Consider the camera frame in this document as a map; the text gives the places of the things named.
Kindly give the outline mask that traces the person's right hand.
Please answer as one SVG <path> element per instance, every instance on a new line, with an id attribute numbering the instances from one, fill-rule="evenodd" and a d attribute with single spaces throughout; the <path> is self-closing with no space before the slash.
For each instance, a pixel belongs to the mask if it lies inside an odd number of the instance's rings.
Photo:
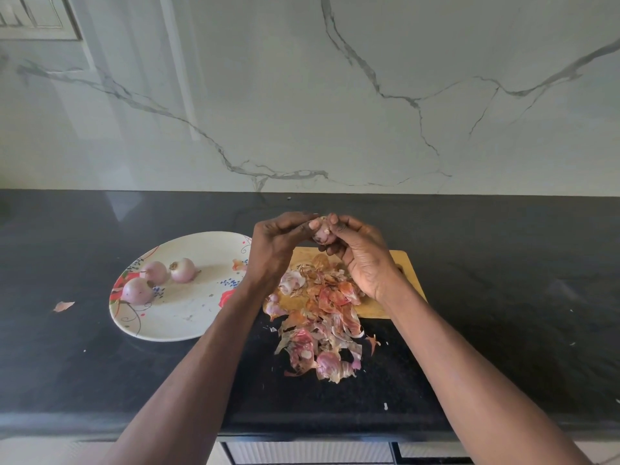
<path id="1" fill-rule="evenodd" d="M 388 294 L 406 279 L 398 270 L 379 230 L 361 222 L 358 232 L 336 235 L 329 246 L 319 246 L 328 256 L 337 256 L 355 283 L 369 297 L 387 306 Z"/>

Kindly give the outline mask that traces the person's left hand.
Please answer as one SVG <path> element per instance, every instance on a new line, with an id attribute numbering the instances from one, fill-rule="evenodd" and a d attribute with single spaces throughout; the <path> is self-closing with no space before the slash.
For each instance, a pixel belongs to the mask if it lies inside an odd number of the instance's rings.
<path id="1" fill-rule="evenodd" d="M 298 245 L 279 241 L 271 233 L 271 223 L 272 219 L 269 219 L 255 225 L 247 271 L 243 279 L 243 286 L 248 287 L 259 299 L 266 298 L 275 291 L 290 265 L 293 250 Z"/>

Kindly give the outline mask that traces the partly peeled small onion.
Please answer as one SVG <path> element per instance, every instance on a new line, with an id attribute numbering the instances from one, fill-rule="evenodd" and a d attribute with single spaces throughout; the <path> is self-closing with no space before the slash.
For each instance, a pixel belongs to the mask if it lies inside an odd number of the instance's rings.
<path id="1" fill-rule="evenodd" d="M 321 225 L 314 233 L 313 240 L 317 244 L 327 247 L 336 241 L 337 236 L 332 233 L 327 216 L 320 217 L 320 220 Z"/>

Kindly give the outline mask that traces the person's left forearm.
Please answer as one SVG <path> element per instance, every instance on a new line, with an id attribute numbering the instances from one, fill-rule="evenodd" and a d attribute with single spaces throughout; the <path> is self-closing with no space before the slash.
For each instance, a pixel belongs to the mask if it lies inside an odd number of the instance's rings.
<path id="1" fill-rule="evenodd" d="M 100 465 L 206 465 L 254 320 L 280 276 L 249 273 Z"/>

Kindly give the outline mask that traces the person's right forearm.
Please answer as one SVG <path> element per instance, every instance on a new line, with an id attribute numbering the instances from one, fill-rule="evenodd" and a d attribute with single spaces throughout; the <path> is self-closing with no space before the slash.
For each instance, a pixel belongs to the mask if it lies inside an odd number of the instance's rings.
<path id="1" fill-rule="evenodd" d="M 593 465 L 540 407 L 398 274 L 374 297 L 389 313 L 476 465 Z"/>

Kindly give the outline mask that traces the wooden cutting board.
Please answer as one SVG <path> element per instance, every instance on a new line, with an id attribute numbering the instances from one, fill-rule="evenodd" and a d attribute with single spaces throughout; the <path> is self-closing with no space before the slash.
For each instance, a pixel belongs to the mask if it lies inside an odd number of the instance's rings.
<path id="1" fill-rule="evenodd" d="M 295 268 L 302 263 L 311 263 L 313 258 L 319 254 L 325 255 L 324 252 L 320 252 L 317 248 L 296 247 L 291 258 L 290 268 Z M 402 250 L 390 250 L 390 254 L 399 270 L 407 278 L 409 283 L 416 289 L 419 295 L 424 298 L 424 300 L 427 300 L 407 253 Z M 280 306 L 282 309 L 287 311 L 300 310 L 305 307 L 307 301 L 307 296 L 305 295 L 290 297 L 283 295 L 280 291 L 278 291 L 278 296 L 280 298 Z M 379 303 L 367 296 L 362 298 L 361 305 L 356 306 L 355 310 L 361 319 L 390 318 Z"/>

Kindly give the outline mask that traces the pile of onion peels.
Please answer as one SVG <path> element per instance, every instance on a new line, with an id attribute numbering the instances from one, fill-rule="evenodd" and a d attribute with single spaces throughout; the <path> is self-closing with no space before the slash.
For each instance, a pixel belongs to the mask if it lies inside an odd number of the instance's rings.
<path id="1" fill-rule="evenodd" d="M 345 265 L 324 252 L 293 258 L 263 312 L 273 322 L 282 318 L 275 355 L 287 353 L 286 377 L 314 371 L 318 380 L 339 383 L 361 370 L 363 343 L 371 355 L 381 342 L 361 324 L 359 309 L 368 296 Z"/>

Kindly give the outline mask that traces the peeled small pink onion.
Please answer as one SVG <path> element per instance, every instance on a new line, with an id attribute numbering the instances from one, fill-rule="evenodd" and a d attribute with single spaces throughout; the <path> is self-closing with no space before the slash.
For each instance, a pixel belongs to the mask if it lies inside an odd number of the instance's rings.
<path id="1" fill-rule="evenodd" d="M 153 299 L 154 290 L 152 282 L 140 276 L 127 281 L 121 290 L 121 304 L 147 305 Z"/>
<path id="2" fill-rule="evenodd" d="M 168 267 L 168 271 L 172 281 L 181 284 L 193 281 L 198 273 L 201 272 L 194 262 L 186 257 L 172 262 Z"/>
<path id="3" fill-rule="evenodd" d="M 160 286 L 167 282 L 169 273 L 166 265 L 160 261 L 154 260 L 143 265 L 140 269 L 139 276 L 151 286 Z"/>

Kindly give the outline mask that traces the white floral oval plate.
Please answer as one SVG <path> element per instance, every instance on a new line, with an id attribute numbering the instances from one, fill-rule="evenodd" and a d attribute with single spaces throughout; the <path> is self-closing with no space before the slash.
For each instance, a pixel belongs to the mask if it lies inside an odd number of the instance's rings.
<path id="1" fill-rule="evenodd" d="M 212 231 L 184 235 L 147 251 L 115 281 L 108 305 L 112 320 L 124 333 L 151 342 L 178 342 L 201 336 L 243 279 L 245 272 L 234 272 L 232 260 L 247 260 L 251 244 L 249 236 Z M 175 283 L 169 276 L 166 283 L 153 286 L 151 303 L 120 303 L 123 286 L 140 276 L 145 263 L 157 260 L 169 267 L 183 257 L 190 258 L 201 270 L 193 281 Z"/>

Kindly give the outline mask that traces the white wall switch panel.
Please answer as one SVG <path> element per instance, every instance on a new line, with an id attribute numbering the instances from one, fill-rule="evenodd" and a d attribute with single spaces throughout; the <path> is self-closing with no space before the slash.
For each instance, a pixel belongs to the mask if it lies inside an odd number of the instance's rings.
<path id="1" fill-rule="evenodd" d="M 81 39 L 69 0 L 0 0 L 0 40 Z"/>

